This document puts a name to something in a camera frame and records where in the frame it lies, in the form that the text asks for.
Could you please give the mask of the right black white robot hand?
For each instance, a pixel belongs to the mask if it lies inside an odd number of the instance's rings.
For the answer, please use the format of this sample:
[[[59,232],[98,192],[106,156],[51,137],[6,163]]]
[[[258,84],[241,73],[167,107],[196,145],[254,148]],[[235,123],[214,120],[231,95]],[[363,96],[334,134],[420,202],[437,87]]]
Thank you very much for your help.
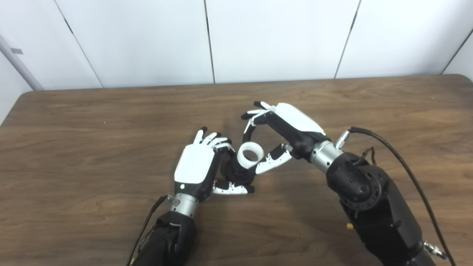
[[[242,114],[241,119],[247,120],[243,134],[243,143],[248,143],[256,126],[268,125],[282,136],[287,144],[280,144],[259,162],[249,168],[255,175],[277,168],[291,158],[304,159],[315,165],[324,174],[340,153],[335,150],[330,138],[323,128],[313,119],[296,107],[279,103],[276,106],[265,102],[255,102],[258,110],[250,110]]]

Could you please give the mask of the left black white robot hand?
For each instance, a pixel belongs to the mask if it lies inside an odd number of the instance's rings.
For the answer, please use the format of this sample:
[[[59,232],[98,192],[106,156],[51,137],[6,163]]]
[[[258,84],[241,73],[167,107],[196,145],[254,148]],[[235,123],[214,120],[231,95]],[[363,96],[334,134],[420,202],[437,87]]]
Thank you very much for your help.
[[[216,180],[223,155],[235,156],[232,141],[220,132],[206,134],[201,127],[185,146],[174,172],[174,193],[189,195],[203,202],[216,190],[219,195],[253,194],[255,188],[235,181]]]

